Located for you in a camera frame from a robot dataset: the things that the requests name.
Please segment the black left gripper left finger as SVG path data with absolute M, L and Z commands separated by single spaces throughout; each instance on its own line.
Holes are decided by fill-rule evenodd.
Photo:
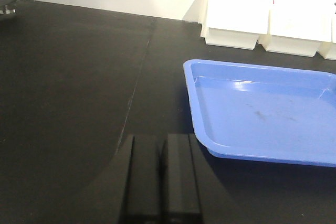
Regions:
M 160 223 L 160 154 L 156 137 L 130 134 L 125 195 L 119 223 Z

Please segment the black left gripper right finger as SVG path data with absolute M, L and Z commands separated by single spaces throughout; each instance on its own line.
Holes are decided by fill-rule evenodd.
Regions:
M 169 134 L 162 151 L 163 223 L 202 223 L 190 141 Z

